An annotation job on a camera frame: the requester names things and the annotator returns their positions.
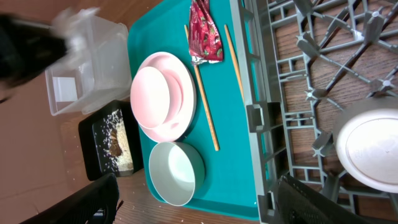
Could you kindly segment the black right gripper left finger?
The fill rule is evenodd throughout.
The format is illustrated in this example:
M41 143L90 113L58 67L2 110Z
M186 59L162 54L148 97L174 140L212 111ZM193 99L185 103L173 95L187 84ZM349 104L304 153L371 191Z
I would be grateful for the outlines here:
M21 224L113 223L118 201L119 187L116 176L106 174Z

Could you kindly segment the pink bowl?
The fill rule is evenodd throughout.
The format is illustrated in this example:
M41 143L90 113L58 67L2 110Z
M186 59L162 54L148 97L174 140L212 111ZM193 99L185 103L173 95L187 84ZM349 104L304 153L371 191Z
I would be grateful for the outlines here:
M182 91L177 79L154 67L144 67L136 73L130 97L134 117L147 129L173 120L182 105Z

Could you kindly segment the grey bowl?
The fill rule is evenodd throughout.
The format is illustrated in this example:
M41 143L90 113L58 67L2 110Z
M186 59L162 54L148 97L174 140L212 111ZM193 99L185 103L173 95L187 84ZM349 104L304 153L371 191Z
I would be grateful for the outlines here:
M182 142L160 142L149 156L150 180L168 204L181 207L205 181L205 164L198 151Z

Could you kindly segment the white paper cup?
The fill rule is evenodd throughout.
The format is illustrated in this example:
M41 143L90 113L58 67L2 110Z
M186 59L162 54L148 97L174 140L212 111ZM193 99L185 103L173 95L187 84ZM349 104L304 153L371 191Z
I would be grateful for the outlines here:
M357 101L338 115L333 142L339 161L356 180L397 193L397 98Z

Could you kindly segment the rice food scraps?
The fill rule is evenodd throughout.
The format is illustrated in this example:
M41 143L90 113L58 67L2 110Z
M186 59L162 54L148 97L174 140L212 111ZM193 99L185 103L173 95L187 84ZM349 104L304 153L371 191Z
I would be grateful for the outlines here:
M120 109L108 113L92 125L100 171L133 171L133 161Z

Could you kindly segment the white napkin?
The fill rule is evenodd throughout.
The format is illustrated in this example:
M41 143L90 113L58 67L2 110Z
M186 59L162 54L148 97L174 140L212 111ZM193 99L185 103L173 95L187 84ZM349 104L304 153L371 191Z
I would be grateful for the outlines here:
M88 44L83 36L84 22L92 19L100 9L91 7L75 12L72 8L61 11L52 21L52 32L66 44L65 63L74 68L87 59Z

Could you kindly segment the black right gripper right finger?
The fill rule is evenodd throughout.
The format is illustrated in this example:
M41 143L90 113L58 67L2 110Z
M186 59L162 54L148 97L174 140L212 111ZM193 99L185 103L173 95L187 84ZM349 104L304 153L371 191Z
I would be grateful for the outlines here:
M283 175L279 179L276 204L284 223L366 224L368 222L290 175Z

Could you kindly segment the red snack wrapper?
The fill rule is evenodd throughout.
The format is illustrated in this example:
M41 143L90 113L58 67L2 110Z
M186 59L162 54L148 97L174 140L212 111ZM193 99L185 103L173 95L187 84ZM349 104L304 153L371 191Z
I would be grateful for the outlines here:
M209 0L191 0L188 46L194 65L218 63L224 59L220 33L211 17Z

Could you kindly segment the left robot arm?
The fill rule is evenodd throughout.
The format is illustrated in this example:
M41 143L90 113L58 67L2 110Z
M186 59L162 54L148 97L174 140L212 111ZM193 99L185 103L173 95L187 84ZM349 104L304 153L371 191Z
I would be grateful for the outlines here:
M66 54L64 39L45 24L1 14L1 91L35 79Z

